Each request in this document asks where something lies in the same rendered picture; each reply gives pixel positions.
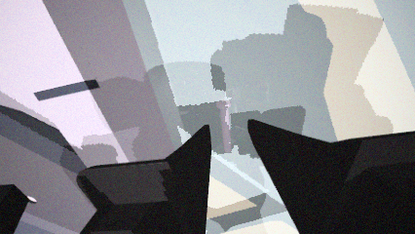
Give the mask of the grey steel clevis pin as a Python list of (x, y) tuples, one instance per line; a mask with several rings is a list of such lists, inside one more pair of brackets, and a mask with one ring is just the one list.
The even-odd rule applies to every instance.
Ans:
[(232, 106), (230, 100), (221, 100), (216, 103), (216, 107), (220, 108), (221, 127), (223, 135), (223, 145), (225, 152), (231, 152), (231, 134), (230, 134), (230, 120), (229, 107)]

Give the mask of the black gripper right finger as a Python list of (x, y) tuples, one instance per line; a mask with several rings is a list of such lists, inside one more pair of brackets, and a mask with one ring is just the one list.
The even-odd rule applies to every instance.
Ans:
[(330, 234), (365, 169), (415, 162), (415, 131), (329, 142), (254, 119), (247, 129), (299, 234)]

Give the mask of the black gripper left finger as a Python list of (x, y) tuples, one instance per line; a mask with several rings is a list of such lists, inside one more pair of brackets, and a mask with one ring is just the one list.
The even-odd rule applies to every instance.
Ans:
[(165, 159), (92, 166), (76, 179), (96, 209), (169, 202), (183, 234), (206, 234), (210, 160), (210, 129), (203, 125)]

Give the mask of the grey round disc with small centre hole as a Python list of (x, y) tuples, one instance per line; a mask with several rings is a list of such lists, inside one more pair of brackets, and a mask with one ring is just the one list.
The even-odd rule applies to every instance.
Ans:
[(77, 184), (84, 169), (60, 130), (0, 105), (0, 184), (36, 200), (14, 234), (79, 234), (96, 212)]

